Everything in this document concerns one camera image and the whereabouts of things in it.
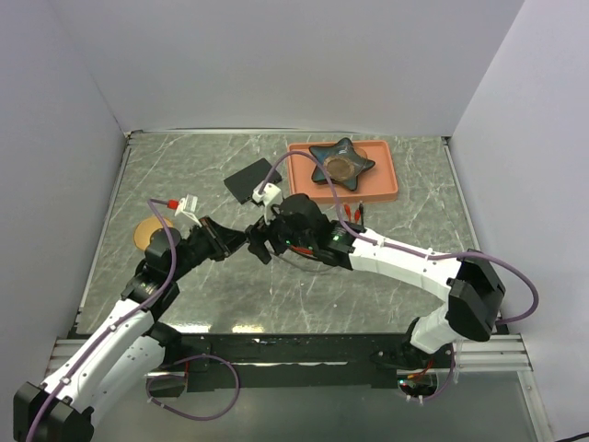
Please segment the black network switch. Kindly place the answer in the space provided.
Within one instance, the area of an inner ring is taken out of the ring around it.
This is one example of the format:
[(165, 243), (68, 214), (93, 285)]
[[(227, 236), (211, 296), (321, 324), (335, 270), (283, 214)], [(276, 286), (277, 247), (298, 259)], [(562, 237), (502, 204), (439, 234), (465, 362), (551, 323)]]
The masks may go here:
[(270, 162), (261, 158), (225, 178), (224, 185), (240, 204), (244, 204), (250, 200), (253, 190), (265, 179), (270, 170)]

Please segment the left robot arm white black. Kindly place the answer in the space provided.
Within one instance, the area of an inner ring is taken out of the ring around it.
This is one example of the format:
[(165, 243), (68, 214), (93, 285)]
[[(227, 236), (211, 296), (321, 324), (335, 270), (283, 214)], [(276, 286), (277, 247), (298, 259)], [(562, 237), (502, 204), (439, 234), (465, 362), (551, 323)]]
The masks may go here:
[(222, 261), (245, 233), (202, 218), (183, 238), (154, 232), (144, 259), (105, 321), (41, 384), (25, 383), (13, 400), (16, 441), (89, 441), (105, 412), (137, 381), (182, 358), (179, 333), (160, 317), (179, 294), (177, 281), (201, 263)]

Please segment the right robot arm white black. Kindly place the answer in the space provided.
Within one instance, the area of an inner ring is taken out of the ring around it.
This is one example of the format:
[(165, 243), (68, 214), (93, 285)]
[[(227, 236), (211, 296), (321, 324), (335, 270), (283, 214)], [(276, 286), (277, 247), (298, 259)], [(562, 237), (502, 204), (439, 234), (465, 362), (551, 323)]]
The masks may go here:
[(256, 190), (252, 200), (264, 214), (248, 229), (248, 249), (261, 261), (290, 250), (330, 267), (413, 285), (441, 301), (440, 308), (414, 320), (390, 350), (395, 364), (424, 366), (456, 340), (490, 339), (505, 288), (491, 265), (474, 252), (445, 259), (361, 225), (330, 220), (302, 193), (283, 197), (280, 191)]

